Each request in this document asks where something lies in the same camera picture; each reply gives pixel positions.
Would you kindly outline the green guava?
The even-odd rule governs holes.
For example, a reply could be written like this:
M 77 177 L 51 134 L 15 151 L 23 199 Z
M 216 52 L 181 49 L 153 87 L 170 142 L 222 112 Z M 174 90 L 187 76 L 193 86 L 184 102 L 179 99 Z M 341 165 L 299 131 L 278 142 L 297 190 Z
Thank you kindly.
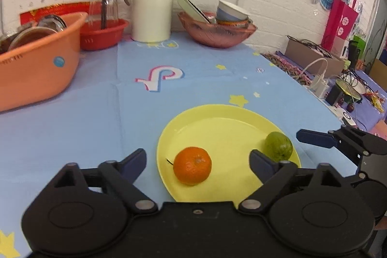
M 274 162 L 289 160 L 293 153 L 293 144 L 281 132 L 271 132 L 264 141 L 263 153 Z

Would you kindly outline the white power strip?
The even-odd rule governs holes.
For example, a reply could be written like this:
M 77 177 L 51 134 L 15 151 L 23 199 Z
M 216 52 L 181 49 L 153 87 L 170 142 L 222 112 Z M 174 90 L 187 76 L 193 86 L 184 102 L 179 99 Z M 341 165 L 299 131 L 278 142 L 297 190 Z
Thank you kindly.
M 309 91 L 313 96 L 315 96 L 320 102 L 322 102 L 322 104 L 324 106 L 326 106 L 329 111 L 331 111 L 333 113 L 333 115 L 338 118 L 338 120 L 340 120 L 340 122 L 344 125 L 347 125 L 347 126 L 351 126 L 351 127 L 356 127 L 357 128 L 357 124 L 355 122 L 355 120 L 349 115 L 349 113 L 344 110 L 343 108 L 341 107 L 337 107 L 335 105 L 329 105 L 326 101 L 325 101 L 325 97 L 328 95 L 328 89 L 325 89 L 324 92 L 325 92 L 325 95 L 321 95 L 321 97 L 319 97 L 314 90 L 311 90 L 309 87 L 306 87 L 306 90 Z

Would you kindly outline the yellow plastic plate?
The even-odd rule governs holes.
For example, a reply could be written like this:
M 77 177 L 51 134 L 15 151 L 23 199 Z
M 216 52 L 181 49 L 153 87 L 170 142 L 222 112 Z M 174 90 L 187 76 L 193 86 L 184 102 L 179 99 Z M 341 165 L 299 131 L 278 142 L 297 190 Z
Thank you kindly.
M 232 105 L 202 105 L 169 122 L 157 145 L 157 167 L 169 194 L 177 202 L 227 202 L 238 205 L 261 185 L 251 171 L 249 155 L 262 151 L 268 134 L 280 129 L 263 116 Z M 174 174 L 174 158 L 186 147 L 209 154 L 212 170 L 198 185 L 181 183 Z

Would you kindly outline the tangerine with stem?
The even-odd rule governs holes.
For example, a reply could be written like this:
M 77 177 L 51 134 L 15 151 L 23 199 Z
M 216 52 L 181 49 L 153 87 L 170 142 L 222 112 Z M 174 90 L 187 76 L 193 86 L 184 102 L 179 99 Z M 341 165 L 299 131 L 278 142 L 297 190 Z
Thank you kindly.
M 186 147 L 174 158 L 167 159 L 172 165 L 175 177 L 184 185 L 198 185 L 210 176 L 212 171 L 212 159 L 208 152 L 201 147 Z

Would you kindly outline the blue patterned tablecloth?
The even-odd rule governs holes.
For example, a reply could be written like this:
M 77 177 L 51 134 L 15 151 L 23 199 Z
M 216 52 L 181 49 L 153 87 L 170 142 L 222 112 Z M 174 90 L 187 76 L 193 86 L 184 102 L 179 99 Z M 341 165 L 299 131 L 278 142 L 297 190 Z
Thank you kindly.
M 158 138 L 177 114 L 205 104 L 242 105 L 289 138 L 299 129 L 341 125 L 314 95 L 244 44 L 217 50 L 175 33 L 165 44 L 126 41 L 86 52 L 58 97 L 1 114 L 1 248 L 10 257 L 29 254 L 22 214 L 68 162 L 93 168 L 145 149 L 148 163 L 136 185 L 156 202 L 170 200 L 156 167 Z

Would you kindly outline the cardboard box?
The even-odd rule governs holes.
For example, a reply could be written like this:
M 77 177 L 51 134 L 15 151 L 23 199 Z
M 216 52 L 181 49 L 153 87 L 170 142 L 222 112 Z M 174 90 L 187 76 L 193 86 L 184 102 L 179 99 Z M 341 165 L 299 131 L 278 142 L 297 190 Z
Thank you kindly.
M 312 75 L 322 73 L 324 69 L 327 69 L 325 72 L 325 77 L 327 78 L 331 75 L 340 75 L 344 69 L 344 61 L 342 59 L 338 59 L 324 49 L 312 48 L 305 42 L 302 43 L 301 40 L 296 40 L 293 37 L 288 37 L 285 56 L 303 68 L 317 59 L 326 59 L 327 61 L 318 61 L 307 69 L 307 72 Z

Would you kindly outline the pink gift bag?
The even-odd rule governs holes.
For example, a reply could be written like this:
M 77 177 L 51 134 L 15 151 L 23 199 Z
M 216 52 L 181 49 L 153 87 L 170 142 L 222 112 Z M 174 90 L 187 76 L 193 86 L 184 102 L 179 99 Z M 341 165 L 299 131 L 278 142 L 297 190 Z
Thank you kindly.
M 356 1 L 352 1 L 352 5 L 347 5 L 343 0 L 334 0 L 331 7 L 331 12 L 327 21 L 327 26 L 321 41 L 321 46 L 331 51 L 336 37 L 345 40 L 358 17 L 358 12 L 355 10 Z

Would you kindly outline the orange plastic basin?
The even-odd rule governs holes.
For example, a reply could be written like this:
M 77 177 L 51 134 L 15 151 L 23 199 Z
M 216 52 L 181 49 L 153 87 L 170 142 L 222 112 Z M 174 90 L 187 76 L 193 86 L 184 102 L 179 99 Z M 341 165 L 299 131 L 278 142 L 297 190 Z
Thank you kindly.
M 1 111 L 48 100 L 72 81 L 87 13 L 62 15 L 67 28 L 1 55 Z

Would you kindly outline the red plastic basket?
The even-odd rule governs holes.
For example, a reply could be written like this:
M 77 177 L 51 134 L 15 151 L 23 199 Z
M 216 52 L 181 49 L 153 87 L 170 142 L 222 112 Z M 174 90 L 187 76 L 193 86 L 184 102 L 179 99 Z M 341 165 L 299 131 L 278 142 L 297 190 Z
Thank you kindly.
M 100 21 L 95 22 L 93 26 L 89 23 L 83 25 L 80 33 L 82 50 L 97 51 L 115 46 L 122 40 L 124 29 L 129 26 L 129 22 L 124 19 L 108 20 L 106 29 L 98 28 L 98 26 L 100 26 Z

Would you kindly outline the pink glass bowl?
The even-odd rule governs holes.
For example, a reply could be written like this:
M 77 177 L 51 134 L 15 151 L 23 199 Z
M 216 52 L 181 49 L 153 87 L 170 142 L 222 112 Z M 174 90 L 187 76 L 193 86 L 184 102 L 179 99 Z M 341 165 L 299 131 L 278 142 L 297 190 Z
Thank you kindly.
M 231 48 L 247 40 L 256 31 L 253 23 L 249 23 L 246 28 L 238 28 L 196 21 L 186 12 L 179 12 L 178 17 L 195 42 L 213 48 Z

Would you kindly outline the stacked blue white bowls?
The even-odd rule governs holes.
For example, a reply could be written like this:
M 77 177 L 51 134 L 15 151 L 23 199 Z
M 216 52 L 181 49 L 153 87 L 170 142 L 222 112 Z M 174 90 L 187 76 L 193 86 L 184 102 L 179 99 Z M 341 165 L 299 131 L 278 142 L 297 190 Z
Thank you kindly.
M 224 26 L 246 28 L 250 24 L 249 13 L 233 3 L 219 0 L 216 10 L 216 22 Z

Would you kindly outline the metal dishes in basin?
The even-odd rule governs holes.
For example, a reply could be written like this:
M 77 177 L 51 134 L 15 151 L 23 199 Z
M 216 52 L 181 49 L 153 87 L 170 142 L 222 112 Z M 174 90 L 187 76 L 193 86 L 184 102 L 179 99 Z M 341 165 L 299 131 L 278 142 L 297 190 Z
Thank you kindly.
M 65 28 L 67 24 L 64 19 L 55 14 L 46 15 L 38 22 L 25 23 L 15 32 L 1 36 L 1 54 L 63 31 Z

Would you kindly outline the glass pitcher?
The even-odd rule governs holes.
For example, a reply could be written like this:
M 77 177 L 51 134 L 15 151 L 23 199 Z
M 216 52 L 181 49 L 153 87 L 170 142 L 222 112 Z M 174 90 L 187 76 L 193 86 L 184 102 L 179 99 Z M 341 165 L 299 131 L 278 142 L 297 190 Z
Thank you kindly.
M 90 0 L 88 24 L 93 31 L 117 26 L 117 0 Z

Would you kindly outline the white square plate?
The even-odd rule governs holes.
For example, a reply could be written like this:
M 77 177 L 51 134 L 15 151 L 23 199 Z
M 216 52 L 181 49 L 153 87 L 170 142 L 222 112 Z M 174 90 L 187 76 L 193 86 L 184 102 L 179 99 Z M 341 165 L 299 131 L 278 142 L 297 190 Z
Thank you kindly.
M 189 17 L 195 21 L 203 23 L 211 23 L 210 19 L 204 15 L 204 13 L 197 8 L 190 0 L 177 0 L 177 3 L 181 9 L 188 14 Z

